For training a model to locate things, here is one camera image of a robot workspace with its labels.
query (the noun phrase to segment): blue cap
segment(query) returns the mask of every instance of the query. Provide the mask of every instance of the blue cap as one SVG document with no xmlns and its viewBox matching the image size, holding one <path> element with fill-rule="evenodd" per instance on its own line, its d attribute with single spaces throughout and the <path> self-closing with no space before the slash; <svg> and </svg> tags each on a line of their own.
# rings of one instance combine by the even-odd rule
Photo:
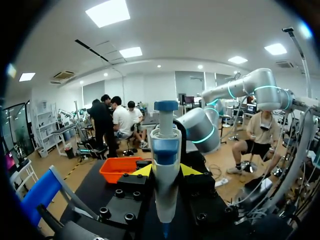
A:
<svg viewBox="0 0 320 240">
<path fill-rule="evenodd" d="M 154 109 L 158 111 L 174 111 L 178 110 L 178 102 L 174 100 L 155 101 Z"/>
</svg>

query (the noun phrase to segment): ceiling light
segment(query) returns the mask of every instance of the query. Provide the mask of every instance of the ceiling light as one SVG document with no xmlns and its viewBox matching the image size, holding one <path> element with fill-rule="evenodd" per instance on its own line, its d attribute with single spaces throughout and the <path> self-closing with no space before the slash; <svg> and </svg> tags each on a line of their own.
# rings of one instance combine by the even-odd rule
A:
<svg viewBox="0 0 320 240">
<path fill-rule="evenodd" d="M 281 54 L 287 53 L 287 50 L 285 49 L 285 47 L 282 46 L 282 44 L 280 43 L 276 43 L 270 46 L 265 46 L 264 49 L 267 50 L 272 55 L 281 55 Z"/>
<path fill-rule="evenodd" d="M 312 36 L 313 36 L 312 31 L 311 31 L 310 27 L 305 22 L 300 23 L 299 30 L 305 39 L 312 38 Z"/>
<path fill-rule="evenodd" d="M 120 50 L 119 52 L 122 55 L 122 57 L 124 57 L 125 59 L 142 56 L 142 51 L 139 46 Z"/>
<path fill-rule="evenodd" d="M 35 72 L 22 73 L 22 75 L 19 79 L 19 82 L 30 81 L 34 77 L 35 74 L 36 74 Z"/>
<path fill-rule="evenodd" d="M 235 63 L 235 64 L 243 64 L 243 63 L 247 62 L 248 60 L 241 57 L 241 56 L 234 56 L 234 57 L 228 59 L 228 61 Z"/>
<path fill-rule="evenodd" d="M 109 0 L 90 8 L 85 13 L 99 28 L 130 19 L 125 0 Z"/>
</svg>

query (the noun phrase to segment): sneaker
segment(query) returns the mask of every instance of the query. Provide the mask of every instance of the sneaker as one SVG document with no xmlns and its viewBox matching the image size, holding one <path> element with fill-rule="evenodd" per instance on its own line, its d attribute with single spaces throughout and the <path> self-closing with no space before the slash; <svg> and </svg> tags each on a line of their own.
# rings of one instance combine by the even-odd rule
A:
<svg viewBox="0 0 320 240">
<path fill-rule="evenodd" d="M 232 168 L 229 168 L 226 170 L 226 173 L 227 174 L 241 174 L 242 173 L 242 170 L 241 169 L 238 169 L 236 167 L 232 167 Z"/>
<path fill-rule="evenodd" d="M 148 146 L 148 143 L 146 141 L 141 141 L 139 148 L 144 149 L 146 146 Z"/>
</svg>

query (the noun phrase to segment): sitting man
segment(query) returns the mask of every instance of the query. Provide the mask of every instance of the sitting man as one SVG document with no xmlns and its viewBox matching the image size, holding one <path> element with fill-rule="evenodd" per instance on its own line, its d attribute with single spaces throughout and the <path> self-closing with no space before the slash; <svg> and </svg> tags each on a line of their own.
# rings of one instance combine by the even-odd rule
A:
<svg viewBox="0 0 320 240">
<path fill-rule="evenodd" d="M 280 128 L 270 111 L 258 112 L 250 119 L 246 128 L 246 133 L 250 139 L 240 140 L 232 146 L 232 153 L 235 161 L 235 167 L 228 169 L 228 174 L 241 174 L 241 155 L 256 154 L 260 155 L 264 162 L 272 159 L 265 172 L 266 177 L 278 164 L 281 156 L 275 153 L 275 148 L 279 141 Z"/>
<path fill-rule="evenodd" d="M 146 137 L 147 137 L 147 129 L 143 128 L 141 125 L 141 122 L 143 120 L 143 115 L 142 112 L 136 108 L 136 104 L 134 101 L 129 101 L 128 102 L 128 108 L 129 108 L 129 114 L 131 116 L 132 122 L 134 123 L 134 136 L 136 139 L 139 140 L 140 148 L 145 148 L 148 143 L 146 142 Z"/>
<path fill-rule="evenodd" d="M 130 137 L 134 131 L 134 123 L 132 122 L 131 116 L 123 106 L 121 106 L 121 98 L 119 96 L 114 96 L 111 99 L 111 106 L 114 110 L 113 112 L 113 130 L 114 135 L 118 139 L 127 139 Z"/>
<path fill-rule="evenodd" d="M 95 140 L 98 150 L 104 148 L 103 137 L 105 135 L 105 140 L 109 147 L 109 154 L 107 157 L 118 157 L 116 153 L 117 143 L 113 130 L 113 120 L 104 103 L 100 102 L 98 99 L 94 100 L 88 113 L 90 114 L 90 118 L 94 121 Z"/>
</svg>

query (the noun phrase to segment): blue band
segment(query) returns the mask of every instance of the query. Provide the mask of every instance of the blue band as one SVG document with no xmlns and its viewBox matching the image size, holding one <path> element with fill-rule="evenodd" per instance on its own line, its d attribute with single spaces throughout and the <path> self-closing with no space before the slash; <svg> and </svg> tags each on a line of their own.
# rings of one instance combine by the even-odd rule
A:
<svg viewBox="0 0 320 240">
<path fill-rule="evenodd" d="M 273 86 L 273 85 L 266 85 L 266 86 L 258 86 L 254 89 L 254 91 L 257 91 L 259 89 L 265 89 L 265 88 L 275 88 L 275 89 L 280 89 L 278 86 Z"/>
<path fill-rule="evenodd" d="M 289 108 L 289 105 L 290 105 L 290 97 L 289 97 L 289 93 L 286 90 L 283 90 L 283 91 L 285 91 L 286 95 L 288 96 L 288 104 L 284 109 L 284 110 L 287 110 Z"/>
<path fill-rule="evenodd" d="M 192 143 L 194 143 L 194 144 L 203 143 L 205 140 L 207 140 L 208 138 L 210 138 L 210 137 L 212 136 L 212 134 L 214 134 L 214 132 L 215 132 L 215 127 L 212 126 L 212 131 L 209 133 L 208 136 L 206 136 L 205 138 L 203 138 L 203 139 L 201 139 L 201 140 L 199 140 L 199 141 L 192 141 Z"/>
<path fill-rule="evenodd" d="M 217 98 L 216 100 L 208 103 L 207 105 L 213 105 L 213 106 L 214 106 L 214 105 L 216 105 L 216 103 L 218 102 L 218 100 L 219 100 L 219 98 Z"/>
<path fill-rule="evenodd" d="M 232 94 L 231 91 L 230 91 L 230 85 L 229 85 L 229 84 L 228 84 L 228 92 L 229 92 L 230 96 L 231 96 L 233 99 L 236 99 L 236 97 L 233 96 L 233 94 Z"/>
<path fill-rule="evenodd" d="M 204 110 L 207 110 L 207 109 L 211 109 L 211 110 L 215 111 L 218 115 L 220 115 L 219 112 L 217 111 L 217 109 L 215 109 L 215 108 L 207 107 L 207 108 L 205 108 Z"/>
</svg>

